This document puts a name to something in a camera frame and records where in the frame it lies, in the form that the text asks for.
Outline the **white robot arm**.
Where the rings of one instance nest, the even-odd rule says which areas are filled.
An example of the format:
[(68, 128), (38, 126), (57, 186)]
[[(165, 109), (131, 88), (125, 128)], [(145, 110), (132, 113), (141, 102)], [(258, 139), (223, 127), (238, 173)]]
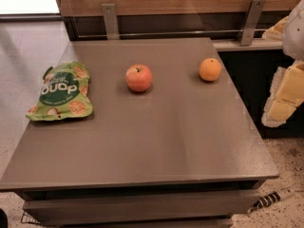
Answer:
[(261, 118), (265, 126), (279, 127), (304, 103), (304, 0), (263, 37), (281, 40), (283, 53), (294, 59), (291, 66), (277, 68)]

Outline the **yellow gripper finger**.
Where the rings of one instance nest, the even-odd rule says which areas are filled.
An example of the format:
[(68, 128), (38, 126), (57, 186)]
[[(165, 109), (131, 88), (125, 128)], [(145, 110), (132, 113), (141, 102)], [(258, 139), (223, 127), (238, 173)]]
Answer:
[(280, 66), (275, 72), (261, 121), (265, 126), (279, 127), (285, 124), (303, 103), (304, 62), (295, 60), (291, 66)]
[(277, 40), (281, 41), (283, 37), (284, 28), (286, 26), (288, 17), (284, 17), (279, 20), (275, 25), (268, 28), (263, 34), (263, 39)]

